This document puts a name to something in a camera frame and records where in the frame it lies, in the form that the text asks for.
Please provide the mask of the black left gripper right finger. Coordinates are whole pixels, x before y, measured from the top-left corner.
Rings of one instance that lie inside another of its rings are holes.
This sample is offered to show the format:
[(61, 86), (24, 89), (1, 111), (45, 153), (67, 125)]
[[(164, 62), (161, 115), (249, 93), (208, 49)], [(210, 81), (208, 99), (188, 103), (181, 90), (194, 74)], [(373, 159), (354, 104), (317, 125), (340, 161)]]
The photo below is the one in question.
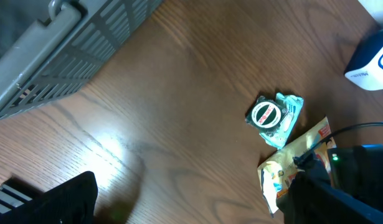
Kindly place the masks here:
[(277, 200), (285, 223), (383, 223), (383, 213), (306, 172), (298, 172)]

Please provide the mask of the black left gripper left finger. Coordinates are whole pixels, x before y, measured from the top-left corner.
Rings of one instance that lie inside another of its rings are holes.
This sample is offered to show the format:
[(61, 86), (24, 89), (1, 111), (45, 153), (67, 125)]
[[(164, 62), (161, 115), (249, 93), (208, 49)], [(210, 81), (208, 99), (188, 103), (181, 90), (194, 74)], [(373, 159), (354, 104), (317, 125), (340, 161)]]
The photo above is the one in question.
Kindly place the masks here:
[(0, 185), (0, 224), (92, 223), (97, 195), (91, 171), (47, 192), (11, 177)]

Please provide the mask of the yellow snack bag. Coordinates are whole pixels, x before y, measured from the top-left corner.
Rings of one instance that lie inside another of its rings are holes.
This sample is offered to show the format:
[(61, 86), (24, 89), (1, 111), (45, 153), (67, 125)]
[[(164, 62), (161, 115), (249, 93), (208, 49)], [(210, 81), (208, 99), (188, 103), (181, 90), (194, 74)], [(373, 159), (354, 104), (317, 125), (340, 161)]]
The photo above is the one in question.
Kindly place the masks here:
[(327, 118), (323, 118), (306, 133), (287, 144), (257, 167), (258, 179), (267, 203), (268, 211), (273, 215), (277, 210), (277, 200), (283, 199), (295, 178), (298, 168), (293, 162), (320, 140), (331, 134)]

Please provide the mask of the teal wet wipes pack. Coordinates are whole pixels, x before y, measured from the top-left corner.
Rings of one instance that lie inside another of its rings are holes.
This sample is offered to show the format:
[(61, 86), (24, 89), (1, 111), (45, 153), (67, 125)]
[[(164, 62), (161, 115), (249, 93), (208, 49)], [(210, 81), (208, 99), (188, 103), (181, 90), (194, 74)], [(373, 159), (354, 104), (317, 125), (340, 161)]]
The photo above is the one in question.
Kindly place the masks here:
[(288, 113), (276, 130), (270, 133), (260, 133), (260, 136), (268, 145), (280, 150), (286, 145), (290, 137), (303, 107), (304, 99), (295, 95), (277, 93), (275, 102), (280, 106), (284, 106), (288, 110)]

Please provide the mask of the dark green snack pack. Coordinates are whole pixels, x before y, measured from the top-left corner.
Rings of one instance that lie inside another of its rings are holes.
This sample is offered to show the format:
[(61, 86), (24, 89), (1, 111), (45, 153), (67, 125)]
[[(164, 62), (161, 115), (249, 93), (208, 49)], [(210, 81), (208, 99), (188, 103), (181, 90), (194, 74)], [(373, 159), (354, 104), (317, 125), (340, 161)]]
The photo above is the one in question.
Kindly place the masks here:
[(245, 122), (261, 133), (271, 134), (279, 129), (287, 114), (288, 110), (285, 106), (259, 96), (247, 111)]

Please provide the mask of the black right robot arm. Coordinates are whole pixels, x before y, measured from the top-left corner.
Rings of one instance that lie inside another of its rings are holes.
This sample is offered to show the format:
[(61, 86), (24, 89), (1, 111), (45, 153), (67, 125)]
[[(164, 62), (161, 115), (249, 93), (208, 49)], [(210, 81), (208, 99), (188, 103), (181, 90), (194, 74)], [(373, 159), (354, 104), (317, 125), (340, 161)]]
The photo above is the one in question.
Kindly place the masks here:
[(383, 213), (383, 145), (327, 150), (334, 186)]

